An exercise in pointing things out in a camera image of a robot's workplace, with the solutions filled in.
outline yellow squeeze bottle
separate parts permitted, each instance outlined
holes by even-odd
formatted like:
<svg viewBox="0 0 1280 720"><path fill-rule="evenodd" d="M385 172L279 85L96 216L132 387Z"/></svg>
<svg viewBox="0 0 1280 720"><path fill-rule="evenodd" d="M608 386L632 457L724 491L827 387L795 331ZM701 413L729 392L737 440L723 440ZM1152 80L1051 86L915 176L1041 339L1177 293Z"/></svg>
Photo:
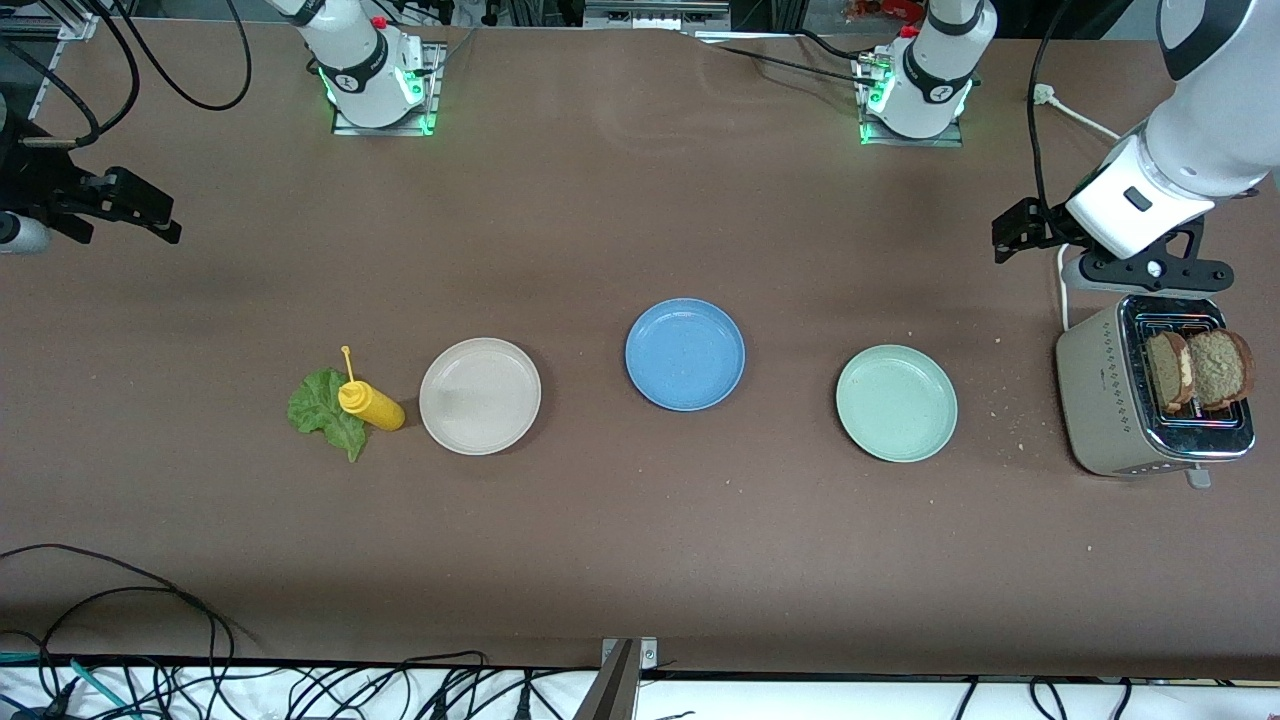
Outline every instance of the yellow squeeze bottle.
<svg viewBox="0 0 1280 720"><path fill-rule="evenodd" d="M351 372L351 347L343 345L342 354L347 357L347 382L338 388L338 405L380 430L401 429L404 424L404 409L378 392L374 386L356 379Z"/></svg>

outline bread slice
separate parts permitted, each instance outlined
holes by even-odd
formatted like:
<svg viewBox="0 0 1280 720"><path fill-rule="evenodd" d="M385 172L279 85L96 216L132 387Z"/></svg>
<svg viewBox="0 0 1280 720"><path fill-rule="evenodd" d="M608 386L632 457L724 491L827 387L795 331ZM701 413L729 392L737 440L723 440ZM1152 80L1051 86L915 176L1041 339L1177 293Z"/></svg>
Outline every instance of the bread slice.
<svg viewBox="0 0 1280 720"><path fill-rule="evenodd" d="M1147 357L1155 370L1156 400L1165 413L1178 413L1196 393L1187 341L1180 334L1160 333L1147 341Z"/></svg>
<svg viewBox="0 0 1280 720"><path fill-rule="evenodd" d="M1217 329L1192 336L1196 397L1204 410L1224 410L1253 389L1253 352L1239 334Z"/></svg>

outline toaster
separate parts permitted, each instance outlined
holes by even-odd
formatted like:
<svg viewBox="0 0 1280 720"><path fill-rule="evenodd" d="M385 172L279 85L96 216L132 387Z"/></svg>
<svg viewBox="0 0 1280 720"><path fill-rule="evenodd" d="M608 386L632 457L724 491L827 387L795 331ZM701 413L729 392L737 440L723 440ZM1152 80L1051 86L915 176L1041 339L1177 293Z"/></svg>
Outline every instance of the toaster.
<svg viewBox="0 0 1280 720"><path fill-rule="evenodd" d="M1208 300L1130 295L1062 333L1057 386L1080 465L1129 479L1184 471L1207 488L1210 465L1244 456L1254 442L1248 401L1208 413L1193 400L1167 413L1147 357L1147 340L1161 332L1192 337L1224 327Z"/></svg>

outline green lettuce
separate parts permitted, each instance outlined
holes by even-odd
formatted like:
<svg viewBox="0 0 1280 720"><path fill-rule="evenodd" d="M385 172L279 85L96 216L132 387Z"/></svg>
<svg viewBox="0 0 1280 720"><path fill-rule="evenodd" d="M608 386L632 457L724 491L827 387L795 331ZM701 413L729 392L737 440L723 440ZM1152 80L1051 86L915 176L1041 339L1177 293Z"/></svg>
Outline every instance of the green lettuce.
<svg viewBox="0 0 1280 720"><path fill-rule="evenodd" d="M347 460L355 462L369 437L365 421L338 405L338 388L344 382L346 378L333 368L307 375L289 397L289 424L300 433L324 430L329 445L346 450Z"/></svg>

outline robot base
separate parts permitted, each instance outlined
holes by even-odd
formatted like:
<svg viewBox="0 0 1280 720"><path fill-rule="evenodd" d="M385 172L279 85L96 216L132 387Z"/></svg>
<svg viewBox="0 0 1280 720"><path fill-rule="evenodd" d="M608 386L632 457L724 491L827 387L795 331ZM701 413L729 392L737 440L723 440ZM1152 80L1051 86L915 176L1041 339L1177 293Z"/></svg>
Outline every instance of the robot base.
<svg viewBox="0 0 1280 720"><path fill-rule="evenodd" d="M858 131L863 145L902 145L911 147L960 147L964 145L959 120L951 120L947 129L933 137L914 138L888 129L884 120L876 117L868 109L872 96L883 91L886 85L884 72L890 67L888 56L879 53L879 50L882 47L877 47L877 53L874 54L864 53L859 59L850 61L854 77L865 77L877 81L877 85L873 86L859 85L855 94L858 97Z"/></svg>
<svg viewBox="0 0 1280 720"><path fill-rule="evenodd" d="M447 56L445 50L447 45L444 42L422 42L420 67L424 69L435 69L412 81L419 85L416 87L411 85L410 90L420 91L425 100L403 118L387 127L366 128L353 124L334 106L333 135L371 137L426 137L435 135L435 119L440 109L440 90L444 85L445 68L443 63Z"/></svg>

